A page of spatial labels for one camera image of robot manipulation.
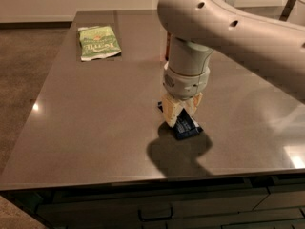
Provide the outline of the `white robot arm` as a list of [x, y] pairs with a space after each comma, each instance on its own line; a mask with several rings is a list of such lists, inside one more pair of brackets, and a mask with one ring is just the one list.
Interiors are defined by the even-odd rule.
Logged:
[[229, 0], [159, 0], [157, 14], [172, 35], [164, 67], [163, 116], [172, 127], [200, 104], [213, 50], [299, 101], [305, 97], [305, 28], [253, 15]]

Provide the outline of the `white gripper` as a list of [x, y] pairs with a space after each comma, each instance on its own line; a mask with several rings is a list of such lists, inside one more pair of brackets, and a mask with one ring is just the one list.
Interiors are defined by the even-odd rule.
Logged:
[[175, 73], [166, 63], [163, 72], [163, 86], [168, 94], [164, 94], [161, 99], [163, 116], [170, 127], [173, 127], [183, 110], [185, 100], [185, 110], [188, 115], [194, 115], [203, 94], [201, 93], [208, 84], [210, 69], [196, 76], [186, 76]]

